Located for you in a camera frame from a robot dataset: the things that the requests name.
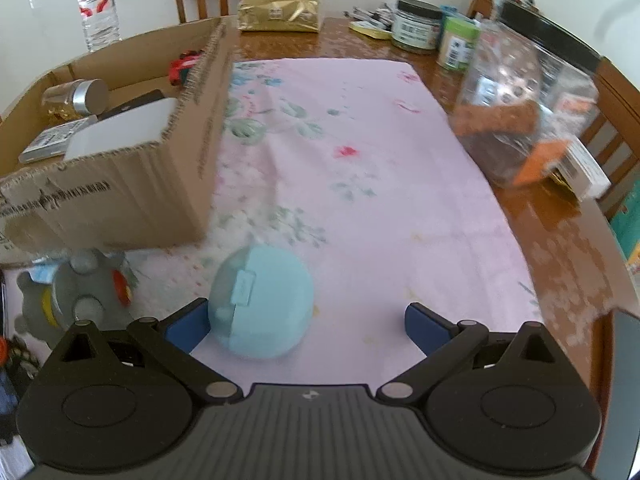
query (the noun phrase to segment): gray panel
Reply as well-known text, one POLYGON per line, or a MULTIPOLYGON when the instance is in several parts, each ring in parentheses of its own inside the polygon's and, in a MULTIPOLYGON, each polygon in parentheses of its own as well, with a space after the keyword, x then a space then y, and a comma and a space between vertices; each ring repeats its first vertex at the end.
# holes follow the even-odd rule
MULTIPOLYGON (((81 480, 41 466, 26 480, 81 480)), ((506 480, 443 452, 407 408, 362 386, 257 385, 207 408, 189 436, 152 463, 100 480, 506 480)), ((548 480, 588 480, 579 468, 548 480)))
POLYGON ((613 374, 609 410, 594 475, 600 480, 626 480, 640 433, 640 320, 613 314, 613 374))

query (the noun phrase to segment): gray toy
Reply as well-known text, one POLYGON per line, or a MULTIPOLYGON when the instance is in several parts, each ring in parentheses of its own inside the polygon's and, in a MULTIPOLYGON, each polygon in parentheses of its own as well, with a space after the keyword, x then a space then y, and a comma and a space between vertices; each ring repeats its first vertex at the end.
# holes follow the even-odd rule
POLYGON ((17 283, 24 299, 16 332, 28 332, 52 349, 81 319, 93 321, 100 330, 124 329, 133 318, 126 308, 129 286, 119 271, 123 259, 123 254, 108 258, 96 249, 77 251, 56 269, 50 285, 21 273, 17 283))

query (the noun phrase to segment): cardboard box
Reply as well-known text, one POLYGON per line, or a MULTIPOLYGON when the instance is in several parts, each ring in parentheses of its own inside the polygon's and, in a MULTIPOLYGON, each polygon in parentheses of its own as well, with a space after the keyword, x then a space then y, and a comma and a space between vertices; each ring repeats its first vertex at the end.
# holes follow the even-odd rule
POLYGON ((207 229, 237 28, 213 18, 148 32, 60 66, 38 79, 0 124, 0 266, 66 248, 167 247, 207 229), (170 62, 204 49, 184 91, 170 62), (47 126, 50 86, 101 78, 110 108, 155 88, 179 97, 160 142, 63 162, 21 165, 18 155, 47 126))

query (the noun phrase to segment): wooden table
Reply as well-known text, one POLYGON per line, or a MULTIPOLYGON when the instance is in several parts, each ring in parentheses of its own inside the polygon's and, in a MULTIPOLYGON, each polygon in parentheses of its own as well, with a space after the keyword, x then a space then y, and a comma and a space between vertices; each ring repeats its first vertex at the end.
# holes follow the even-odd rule
MULTIPOLYGON (((447 110, 460 84, 459 75, 438 67, 435 54, 409 54, 389 41, 372 40, 349 30, 347 20, 326 20, 320 34, 242 33, 237 59, 283 57, 407 62, 447 110)), ((614 307, 640 315, 638 297, 609 224, 595 202, 575 206, 551 182, 494 191, 529 264, 546 326, 600 397, 606 352, 598 320, 614 307)))

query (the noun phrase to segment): gold tissue package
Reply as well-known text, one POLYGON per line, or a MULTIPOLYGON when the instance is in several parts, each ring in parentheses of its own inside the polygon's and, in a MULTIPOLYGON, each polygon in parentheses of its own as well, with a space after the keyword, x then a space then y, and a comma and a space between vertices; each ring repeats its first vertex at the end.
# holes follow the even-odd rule
POLYGON ((242 0, 238 4, 240 30, 320 32, 322 0, 242 0))

